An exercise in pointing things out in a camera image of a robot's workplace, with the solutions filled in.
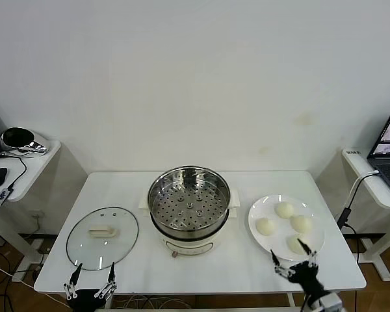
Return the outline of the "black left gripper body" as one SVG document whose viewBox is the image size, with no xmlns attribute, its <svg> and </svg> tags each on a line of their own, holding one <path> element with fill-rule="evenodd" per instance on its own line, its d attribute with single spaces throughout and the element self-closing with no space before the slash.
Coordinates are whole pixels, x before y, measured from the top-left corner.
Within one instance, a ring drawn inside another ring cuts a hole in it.
<svg viewBox="0 0 390 312">
<path fill-rule="evenodd" d="M 72 309 L 99 309 L 104 307 L 106 299 L 95 297 L 98 289 L 79 289 L 76 298 L 68 300 L 68 306 Z"/>
</svg>

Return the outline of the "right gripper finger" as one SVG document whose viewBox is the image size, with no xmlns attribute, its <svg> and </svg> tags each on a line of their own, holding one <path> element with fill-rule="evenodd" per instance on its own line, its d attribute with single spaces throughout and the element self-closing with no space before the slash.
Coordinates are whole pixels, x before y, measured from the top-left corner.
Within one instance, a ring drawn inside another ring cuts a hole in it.
<svg viewBox="0 0 390 312">
<path fill-rule="evenodd" d="M 271 250 L 270 253 L 271 253 L 271 256 L 272 256 L 272 261 L 273 261 L 273 264 L 274 264 L 275 273 L 279 274 L 282 277 L 291 277 L 294 274 L 294 270 L 283 266 L 280 263 L 280 261 L 277 258 L 277 256 L 275 255 L 275 253 L 273 252 L 273 250 Z"/>
<path fill-rule="evenodd" d="M 302 249 L 304 250 L 304 252 L 307 254 L 308 256 L 308 267 L 311 268 L 311 267 L 318 267 L 318 263 L 317 263 L 317 252 L 316 251 L 312 251 L 311 248 L 306 244 L 304 243 L 301 239 L 297 239 L 297 241 L 299 242 L 300 246 L 302 247 Z"/>
</svg>

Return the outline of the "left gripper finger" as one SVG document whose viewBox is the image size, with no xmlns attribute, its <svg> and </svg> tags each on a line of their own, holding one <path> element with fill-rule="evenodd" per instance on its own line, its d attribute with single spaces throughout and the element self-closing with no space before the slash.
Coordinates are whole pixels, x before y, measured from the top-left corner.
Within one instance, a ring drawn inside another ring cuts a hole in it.
<svg viewBox="0 0 390 312">
<path fill-rule="evenodd" d="M 63 284 L 66 298 L 77 298 L 77 293 L 76 293 L 75 287 L 76 287 L 77 282 L 79 280 L 79 275 L 81 273 L 81 269 L 82 269 L 82 264 L 80 263 L 79 266 L 72 273 L 69 282 Z"/>
<path fill-rule="evenodd" d="M 95 293 L 95 298 L 110 298 L 117 289 L 115 281 L 115 262 L 112 262 L 110 267 L 107 282 L 98 292 Z"/>
</svg>

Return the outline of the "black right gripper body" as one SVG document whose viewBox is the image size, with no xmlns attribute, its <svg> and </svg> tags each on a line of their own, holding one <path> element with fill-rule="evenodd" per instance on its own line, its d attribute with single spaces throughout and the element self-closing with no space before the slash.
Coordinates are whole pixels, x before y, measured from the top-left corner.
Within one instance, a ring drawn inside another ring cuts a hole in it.
<svg viewBox="0 0 390 312">
<path fill-rule="evenodd" d="M 288 281 L 299 284 L 306 294 L 322 294 L 325 289 L 317 279 L 318 267 L 316 263 L 309 261 L 291 266 L 289 269 L 292 273 L 288 276 Z"/>
</svg>

